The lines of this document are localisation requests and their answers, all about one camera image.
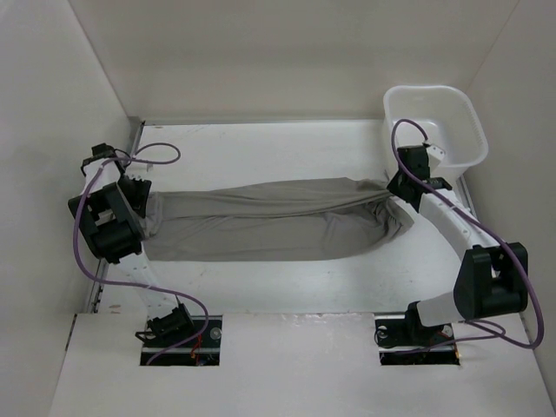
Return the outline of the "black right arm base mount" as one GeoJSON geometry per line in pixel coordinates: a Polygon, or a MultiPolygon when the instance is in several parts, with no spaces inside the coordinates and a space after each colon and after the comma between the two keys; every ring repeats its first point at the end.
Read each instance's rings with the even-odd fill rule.
{"type": "Polygon", "coordinates": [[[382,366],[459,366],[453,326],[415,328],[403,313],[374,317],[374,342],[382,366]]]}

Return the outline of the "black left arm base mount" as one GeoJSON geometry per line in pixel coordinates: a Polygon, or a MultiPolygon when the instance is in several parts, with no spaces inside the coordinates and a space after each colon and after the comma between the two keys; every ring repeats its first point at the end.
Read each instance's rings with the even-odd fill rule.
{"type": "Polygon", "coordinates": [[[142,343],[140,365],[154,367],[218,367],[221,359],[223,316],[211,315],[205,325],[203,316],[193,317],[191,335],[183,332],[165,339],[145,329],[136,332],[142,343]]]}

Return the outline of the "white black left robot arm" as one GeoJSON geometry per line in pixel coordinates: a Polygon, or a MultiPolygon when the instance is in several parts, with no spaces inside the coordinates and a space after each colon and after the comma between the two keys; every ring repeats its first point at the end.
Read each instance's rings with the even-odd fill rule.
{"type": "Polygon", "coordinates": [[[143,246],[151,181],[128,176],[130,161],[106,143],[92,148],[81,167],[85,187],[68,201],[76,221],[73,238],[81,235],[96,258],[124,273],[125,287],[138,291],[148,313],[146,329],[136,333],[139,340],[186,346],[195,324],[177,295],[157,291],[160,283],[143,246]]]}

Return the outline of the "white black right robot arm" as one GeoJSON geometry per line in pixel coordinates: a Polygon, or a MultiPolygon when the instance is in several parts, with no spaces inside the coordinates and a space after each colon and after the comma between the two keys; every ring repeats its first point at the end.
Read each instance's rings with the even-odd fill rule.
{"type": "Polygon", "coordinates": [[[528,292],[518,260],[525,268],[527,252],[512,243],[513,256],[466,210],[452,186],[443,178],[430,176],[429,157],[424,145],[397,149],[401,161],[387,190],[410,204],[429,220],[450,244],[461,264],[453,290],[407,307],[403,334],[412,343],[428,347],[445,326],[523,311],[528,292]]]}

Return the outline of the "grey trousers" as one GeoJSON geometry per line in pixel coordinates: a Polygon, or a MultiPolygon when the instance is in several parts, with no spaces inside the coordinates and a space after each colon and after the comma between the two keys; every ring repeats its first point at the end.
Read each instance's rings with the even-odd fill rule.
{"type": "Polygon", "coordinates": [[[141,220],[152,261],[327,261],[414,224],[382,182],[346,177],[155,192],[141,220]]]}

